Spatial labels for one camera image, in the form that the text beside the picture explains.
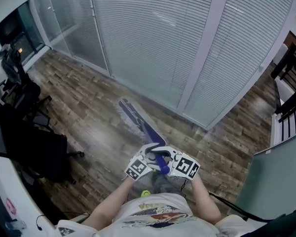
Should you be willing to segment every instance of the hand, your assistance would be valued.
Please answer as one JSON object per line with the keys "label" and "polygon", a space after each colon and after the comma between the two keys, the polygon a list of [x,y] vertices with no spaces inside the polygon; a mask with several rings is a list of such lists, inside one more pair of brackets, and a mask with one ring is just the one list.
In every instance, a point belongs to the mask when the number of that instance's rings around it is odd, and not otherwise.
{"label": "hand", "polygon": [[169,146],[157,147],[152,149],[151,152],[155,154],[164,154],[172,159],[172,161],[168,163],[170,168],[169,176],[193,180],[200,167],[198,162],[192,157]]}
{"label": "hand", "polygon": [[152,171],[145,160],[145,155],[153,148],[158,147],[158,143],[150,143],[142,146],[133,158],[131,158],[125,173],[133,180],[137,181],[141,177],[147,175]]}

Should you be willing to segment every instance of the mop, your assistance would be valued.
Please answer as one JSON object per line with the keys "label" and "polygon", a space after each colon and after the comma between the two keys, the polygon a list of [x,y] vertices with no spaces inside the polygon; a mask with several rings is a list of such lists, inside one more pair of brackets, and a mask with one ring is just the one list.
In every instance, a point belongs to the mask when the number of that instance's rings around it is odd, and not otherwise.
{"label": "mop", "polygon": [[[167,142],[158,130],[156,123],[134,100],[122,97],[119,99],[116,109],[131,131],[144,139],[146,143],[159,143],[161,147],[166,146]],[[149,153],[147,157],[149,160],[155,160],[163,175],[169,173],[170,168],[165,161],[164,155]]]}

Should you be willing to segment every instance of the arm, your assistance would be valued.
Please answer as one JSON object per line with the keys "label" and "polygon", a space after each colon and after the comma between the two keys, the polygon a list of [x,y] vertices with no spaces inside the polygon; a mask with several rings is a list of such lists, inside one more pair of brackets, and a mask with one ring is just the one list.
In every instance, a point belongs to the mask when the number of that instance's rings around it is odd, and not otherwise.
{"label": "arm", "polygon": [[217,205],[208,194],[201,177],[196,174],[191,183],[199,217],[215,225],[222,219],[222,215]]}
{"label": "arm", "polygon": [[128,193],[135,181],[129,176],[103,202],[101,202],[82,224],[101,230],[112,223],[120,208],[127,199]]}

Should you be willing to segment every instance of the wooden floor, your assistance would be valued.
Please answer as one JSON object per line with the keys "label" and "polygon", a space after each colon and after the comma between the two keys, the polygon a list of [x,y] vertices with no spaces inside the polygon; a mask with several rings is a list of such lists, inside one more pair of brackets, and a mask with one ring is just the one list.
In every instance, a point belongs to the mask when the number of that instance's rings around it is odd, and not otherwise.
{"label": "wooden floor", "polygon": [[[62,211],[91,212],[117,188],[130,157],[143,144],[128,131],[114,107],[121,96],[130,96],[157,123],[171,146],[198,160],[208,190],[235,201],[253,154],[269,146],[275,110],[271,69],[213,129],[205,131],[87,66],[47,52],[29,75],[41,86],[42,96],[53,98],[46,105],[52,128],[67,136],[71,150],[84,151],[86,156],[71,159],[75,185],[42,179],[44,190]],[[174,182],[178,187],[183,183]],[[150,187],[146,176],[135,184],[129,199]],[[190,184],[183,193],[194,211]]]}

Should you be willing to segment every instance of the mop head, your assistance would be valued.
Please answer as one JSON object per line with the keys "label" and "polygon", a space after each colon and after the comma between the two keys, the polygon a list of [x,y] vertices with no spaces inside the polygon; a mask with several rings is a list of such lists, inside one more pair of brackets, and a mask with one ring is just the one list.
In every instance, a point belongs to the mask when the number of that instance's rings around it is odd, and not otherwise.
{"label": "mop head", "polygon": [[167,144],[156,123],[135,100],[129,97],[121,97],[116,102],[115,107],[127,125],[127,129],[140,137],[144,143],[156,142],[161,146]]}

